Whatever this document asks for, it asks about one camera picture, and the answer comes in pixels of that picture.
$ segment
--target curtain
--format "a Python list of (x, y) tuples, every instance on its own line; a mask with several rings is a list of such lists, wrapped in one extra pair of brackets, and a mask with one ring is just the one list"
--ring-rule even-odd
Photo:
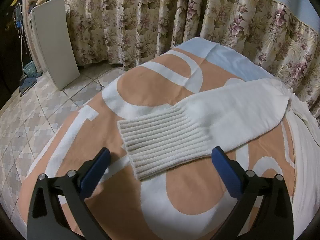
[(274, 0), (65, 0), (78, 65), (125, 69), (193, 37), (233, 48), (293, 88), (320, 123), (318, 33)]

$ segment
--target blue gripper pad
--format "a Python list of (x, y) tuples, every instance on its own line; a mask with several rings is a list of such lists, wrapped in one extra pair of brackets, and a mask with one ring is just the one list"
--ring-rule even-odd
[(88, 168), (79, 183), (79, 195), (82, 199), (92, 195), (105, 170), (110, 165), (110, 162), (111, 155), (107, 148), (103, 148), (92, 161), (88, 161), (91, 166)]
[(211, 160), (231, 197), (239, 200), (242, 196), (244, 170), (236, 161), (230, 160), (220, 147), (215, 147)]

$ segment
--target floor tile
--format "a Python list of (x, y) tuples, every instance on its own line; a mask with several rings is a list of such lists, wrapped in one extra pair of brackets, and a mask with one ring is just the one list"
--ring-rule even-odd
[(0, 160), (0, 167), (5, 168), (7, 170), (11, 170), (13, 165), (14, 165), (14, 157), (13, 157), (13, 152), (10, 144)]
[(19, 153), (22, 151), (22, 149), (26, 146), (27, 143), (28, 143), (27, 133), (26, 133), (24, 124), (22, 124), (11, 140), (12, 151), (18, 152), (18, 155), (19, 155)]
[(8, 129), (10, 122), (7, 116), (0, 117), (0, 138), (5, 134), (5, 131)]
[(32, 153), (32, 155), (33, 155), (33, 157), (34, 157), (34, 159), (36, 159), (37, 157), (38, 157), (38, 155), (40, 154), (40, 152), (39, 153), (36, 153), (36, 152), (33, 152)]
[(46, 121), (29, 141), (32, 153), (40, 153), (53, 135), (54, 132), (49, 122)]
[(4, 152), (10, 145), (12, 137), (10, 133), (5, 133), (3, 137), (0, 139), (0, 158), (3, 156)]
[(13, 158), (16, 159), (19, 156), (20, 152), (12, 150), (12, 154), (13, 154)]
[(57, 111), (65, 102), (68, 101), (67, 95), (63, 91), (52, 93), (46, 100), (41, 103), (45, 117), (48, 119)]
[(20, 101), (22, 119), (25, 121), (40, 106), (35, 89), (32, 87)]
[(121, 76), (124, 72), (125, 71), (120, 68), (114, 68), (113, 70), (98, 77), (98, 80), (103, 87), (106, 87), (113, 80), (115, 80), (118, 76)]
[(10, 218), (13, 209), (16, 205), (16, 201), (13, 199), (7, 181), (4, 182), (4, 186), (0, 195), (0, 203), (6, 212), (7, 216)]
[(31, 164), (34, 162), (32, 153), (20, 153), (16, 159), (16, 167), (18, 175), (27, 176)]
[(101, 91), (101, 85), (92, 81), (89, 85), (81, 89), (71, 99), (76, 103), (77, 106), (82, 106), (84, 103), (93, 98), (96, 94)]
[(2, 118), (8, 118), (10, 111), (12, 110), (12, 108), (14, 108), (16, 106), (16, 104), (14, 106), (9, 105), (8, 108), (4, 111), (4, 113), (0, 116), (0, 120)]
[(10, 172), (13, 172), (13, 173), (19, 175), (19, 174), (18, 174), (18, 170), (17, 170), (16, 162), (14, 162), (14, 165), (12, 166)]
[(69, 99), (65, 102), (49, 119), (49, 123), (54, 132), (56, 132), (59, 127), (62, 125), (64, 120), (68, 117), (68, 115), (77, 110), (78, 106)]
[(19, 175), (19, 178), (20, 178), (20, 180), (21, 180), (21, 183), (23, 183), (24, 180), (25, 180), (27, 177), (26, 177), (26, 176), (23, 176), (23, 175)]
[(31, 151), (30, 146), (29, 146), (28, 143), (27, 143), (27, 145), (22, 149), (21, 152), (22, 152), (22, 153), (31, 153), (31, 154), (32, 154), (32, 151)]
[(18, 95), (15, 97), (15, 99), (11, 102), (10, 107), (15, 107), (17, 103), (19, 103), (21, 101), (21, 97), (20, 94), (18, 93)]
[(38, 96), (40, 104), (46, 100), (53, 92), (58, 91), (57, 87), (54, 85), (52, 80), (50, 80), (46, 75), (42, 75), (35, 85), (35, 91)]
[(18, 104), (15, 107), (15, 109), (12, 110), (12, 114), (10, 115), (10, 117), (11, 117), (10, 125), (5, 132), (11, 133), (14, 135), (19, 130), (20, 126), (23, 124), (22, 111), (20, 108), (20, 104)]
[(28, 140), (35, 134), (37, 130), (44, 124), (46, 117), (42, 111), (41, 106), (39, 106), (24, 122), (24, 127), (26, 128)]
[(5, 179), (7, 178), (9, 174), (9, 170), (5, 168), (0, 168), (0, 192), (2, 191)]
[(16, 104), (15, 107), (10, 109), (10, 114), (9, 114), (10, 125), (12, 125), (12, 123), (23, 122), (21, 114), (22, 114), (22, 110), (21, 110), (20, 104)]
[(20, 232), (20, 234), (22, 234), (22, 236), (27, 239), (27, 225), (23, 221), (17, 206), (14, 207), (10, 220)]
[(91, 79), (96, 79), (97, 77), (103, 75), (111, 69), (111, 65), (109, 65), (106, 61), (102, 61), (99, 63), (90, 64), (90, 66), (81, 70), (81, 74), (84, 74), (90, 77)]
[(52, 77), (50, 76), (49, 71), (45, 72), (44, 75), (46, 75), (52, 81)]
[(67, 94), (68, 97), (74, 96), (78, 93), (82, 88), (88, 85), (92, 81), (91, 78), (88, 78), (85, 75), (80, 75), (76, 80), (67, 85), (63, 91)]
[(7, 179), (6, 179), (6, 182), (8, 183), (12, 198), (16, 203), (18, 200), (18, 197), (19, 197), (22, 183), (19, 178), (16, 166), (13, 166), (12, 169), (15, 169), (15, 171), (9, 172)]

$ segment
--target bedsheet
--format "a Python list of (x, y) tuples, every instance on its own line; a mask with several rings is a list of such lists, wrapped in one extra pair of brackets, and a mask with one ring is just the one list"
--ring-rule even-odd
[[(194, 75), (195, 71), (201, 71), (201, 77)], [(40, 173), (63, 176), (107, 147), (112, 156), (111, 165), (85, 202), (113, 240), (210, 239), (236, 204), (210, 158), (140, 182), (133, 176), (116, 122), (166, 109), (193, 93), (221, 87), (232, 78), (249, 81), (273, 76), (234, 50), (201, 38), (191, 39), (151, 60), (147, 66), (123, 74), (71, 113), (34, 161), (18, 200), (22, 218), (27, 220), (33, 187)], [(304, 198), (295, 188), (296, 177), (300, 176), (295, 170), (295, 155), (301, 151), (294, 152), (290, 129), (284, 118), (273, 130), (229, 152), (228, 156), (259, 176), (282, 174), (293, 203), (295, 199), (300, 203)], [(304, 143), (308, 144), (308, 140), (311, 139), (306, 138)], [(303, 173), (303, 163), (298, 165)], [(317, 192), (311, 189), (311, 193), (315, 202)], [(64, 197), (60, 197), (60, 202), (71, 228), (81, 233)], [(260, 203), (261, 198), (257, 199), (242, 233), (250, 228)], [(299, 211), (292, 208), (295, 228), (300, 216), (312, 216), (301, 207)], [(295, 234), (299, 235), (302, 228), (295, 229)]]

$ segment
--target blue bucket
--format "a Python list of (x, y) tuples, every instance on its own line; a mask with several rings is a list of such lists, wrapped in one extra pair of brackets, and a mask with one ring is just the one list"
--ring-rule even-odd
[(23, 67), (23, 71), (29, 78), (35, 77), (37, 74), (35, 63), (33, 61), (29, 62), (27, 65)]

